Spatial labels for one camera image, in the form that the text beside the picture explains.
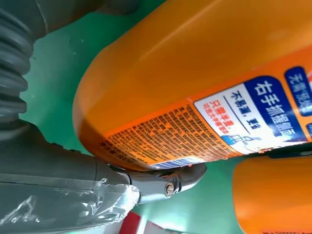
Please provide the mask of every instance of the orange container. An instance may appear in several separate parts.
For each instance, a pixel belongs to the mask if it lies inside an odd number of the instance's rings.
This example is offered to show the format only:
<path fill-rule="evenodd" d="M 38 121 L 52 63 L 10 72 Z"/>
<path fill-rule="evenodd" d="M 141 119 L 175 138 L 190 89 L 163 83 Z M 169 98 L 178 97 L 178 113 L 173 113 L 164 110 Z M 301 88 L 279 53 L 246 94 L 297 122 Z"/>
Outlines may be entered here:
<path fill-rule="evenodd" d="M 75 129 L 92 154 L 133 170 L 311 141 L 311 7 L 168 0 L 90 65 Z"/>
<path fill-rule="evenodd" d="M 233 178 L 236 218 L 246 234 L 312 233 L 312 156 L 244 160 Z"/>

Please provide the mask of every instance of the green floor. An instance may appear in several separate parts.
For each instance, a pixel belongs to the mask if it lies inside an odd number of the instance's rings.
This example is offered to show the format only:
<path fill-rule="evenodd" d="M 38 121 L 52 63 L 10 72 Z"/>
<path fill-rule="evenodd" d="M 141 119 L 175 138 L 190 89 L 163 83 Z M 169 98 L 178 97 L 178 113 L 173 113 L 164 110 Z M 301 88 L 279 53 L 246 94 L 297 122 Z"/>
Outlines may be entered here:
<path fill-rule="evenodd" d="M 76 137 L 71 110 L 85 69 L 102 48 L 119 38 L 163 0 L 144 0 L 131 16 L 97 13 L 51 33 L 35 45 L 31 71 L 26 76 L 28 103 L 22 118 L 37 124 L 48 141 L 87 153 Z M 134 211 L 165 228 L 194 234 L 241 234 L 231 198 L 233 167 L 240 158 L 209 163 L 198 186 L 172 199 L 141 205 Z"/>

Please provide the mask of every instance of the orange plastic bottle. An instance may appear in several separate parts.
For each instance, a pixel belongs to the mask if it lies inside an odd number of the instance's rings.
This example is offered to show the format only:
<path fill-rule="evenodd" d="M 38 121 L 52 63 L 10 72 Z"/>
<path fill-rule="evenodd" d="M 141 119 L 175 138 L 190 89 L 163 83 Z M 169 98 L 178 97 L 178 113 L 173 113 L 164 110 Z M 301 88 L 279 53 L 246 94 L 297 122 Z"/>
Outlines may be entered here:
<path fill-rule="evenodd" d="M 168 0 L 99 53 L 73 123 L 133 170 L 311 141 L 312 1 Z"/>

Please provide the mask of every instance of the barcode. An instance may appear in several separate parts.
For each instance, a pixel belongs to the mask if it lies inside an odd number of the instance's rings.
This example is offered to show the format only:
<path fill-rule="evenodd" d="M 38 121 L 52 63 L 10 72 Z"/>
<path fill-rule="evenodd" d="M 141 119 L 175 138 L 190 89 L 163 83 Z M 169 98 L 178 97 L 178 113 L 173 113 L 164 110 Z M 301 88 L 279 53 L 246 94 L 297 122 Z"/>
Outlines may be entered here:
<path fill-rule="evenodd" d="M 190 164 L 199 163 L 203 162 L 203 160 L 197 157 L 185 157 L 181 159 L 168 161 L 168 162 L 162 162 L 162 163 L 156 163 L 151 165 L 156 169 L 169 169 L 169 168 L 175 168 L 175 167 L 184 167 Z"/>

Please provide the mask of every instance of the clear tape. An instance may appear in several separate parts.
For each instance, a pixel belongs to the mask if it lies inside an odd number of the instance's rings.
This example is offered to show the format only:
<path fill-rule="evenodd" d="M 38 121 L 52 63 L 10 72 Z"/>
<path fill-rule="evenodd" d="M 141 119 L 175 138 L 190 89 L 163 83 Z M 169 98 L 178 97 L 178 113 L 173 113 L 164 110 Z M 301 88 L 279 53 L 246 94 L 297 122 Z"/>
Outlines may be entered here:
<path fill-rule="evenodd" d="M 0 174 L 0 233 L 79 231 L 119 222 L 137 203 L 132 185 Z"/>

